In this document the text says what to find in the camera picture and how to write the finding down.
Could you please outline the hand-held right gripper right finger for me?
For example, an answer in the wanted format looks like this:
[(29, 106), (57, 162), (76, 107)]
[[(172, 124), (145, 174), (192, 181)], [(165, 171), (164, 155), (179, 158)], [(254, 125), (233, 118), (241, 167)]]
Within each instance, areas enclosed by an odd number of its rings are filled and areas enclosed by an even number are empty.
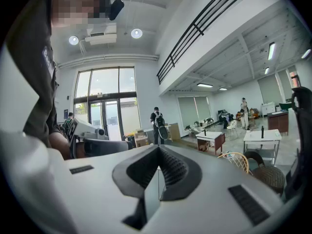
[(201, 183), (201, 167), (164, 145), (158, 147), (158, 166), (165, 183), (161, 201), (186, 199)]

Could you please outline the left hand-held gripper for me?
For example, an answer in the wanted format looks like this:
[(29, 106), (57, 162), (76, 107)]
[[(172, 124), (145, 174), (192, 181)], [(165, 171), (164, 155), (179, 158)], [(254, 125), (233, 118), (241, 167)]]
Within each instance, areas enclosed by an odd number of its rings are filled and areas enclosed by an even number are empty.
[(83, 147), (87, 157), (105, 156), (133, 148), (129, 141), (109, 140), (104, 129), (79, 118), (72, 119), (66, 137), (70, 144), (71, 158), (78, 158), (80, 147)]

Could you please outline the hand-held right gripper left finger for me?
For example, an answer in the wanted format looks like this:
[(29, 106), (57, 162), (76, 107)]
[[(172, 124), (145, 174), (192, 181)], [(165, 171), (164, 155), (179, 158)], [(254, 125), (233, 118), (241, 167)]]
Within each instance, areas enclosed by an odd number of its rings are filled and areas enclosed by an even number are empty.
[(159, 166), (158, 151), (157, 146), (151, 146), (114, 167), (112, 179), (123, 195), (144, 198), (144, 191)]

